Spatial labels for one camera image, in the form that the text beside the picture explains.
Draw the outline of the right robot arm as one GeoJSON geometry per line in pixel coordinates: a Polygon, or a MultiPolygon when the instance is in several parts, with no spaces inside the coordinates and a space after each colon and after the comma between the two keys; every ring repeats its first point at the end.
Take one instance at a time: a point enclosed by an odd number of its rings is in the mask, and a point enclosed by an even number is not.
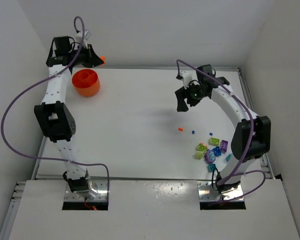
{"type": "Polygon", "coordinates": [[[211,65],[194,67],[197,78],[178,70],[176,79],[183,86],[175,91],[178,112],[187,112],[204,98],[215,102],[232,122],[235,131],[231,140],[232,156],[217,173],[214,181],[218,193],[236,188],[241,177],[252,164],[270,150],[271,120],[259,116],[234,94],[225,77],[216,77],[211,65]]]}

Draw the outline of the orange flower lego piece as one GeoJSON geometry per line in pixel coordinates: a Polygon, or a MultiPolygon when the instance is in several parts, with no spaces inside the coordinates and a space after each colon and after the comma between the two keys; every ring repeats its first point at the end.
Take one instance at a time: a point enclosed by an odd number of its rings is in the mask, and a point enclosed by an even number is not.
{"type": "Polygon", "coordinates": [[[101,56],[100,58],[103,61],[103,64],[101,65],[101,67],[103,67],[106,64],[106,57],[105,56],[101,56]]]}

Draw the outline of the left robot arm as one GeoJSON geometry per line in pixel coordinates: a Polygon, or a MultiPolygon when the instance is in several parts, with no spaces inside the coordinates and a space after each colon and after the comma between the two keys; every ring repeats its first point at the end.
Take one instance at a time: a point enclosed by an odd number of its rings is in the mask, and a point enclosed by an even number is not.
{"type": "Polygon", "coordinates": [[[49,80],[44,98],[34,106],[34,114],[45,137],[57,147],[65,159],[64,180],[72,193],[88,196],[93,191],[93,184],[85,166],[76,164],[73,136],[76,122],[65,104],[68,81],[73,67],[82,65],[94,68],[104,64],[96,55],[91,44],[84,44],[75,49],[70,36],[55,37],[52,40],[46,65],[49,80]]]}

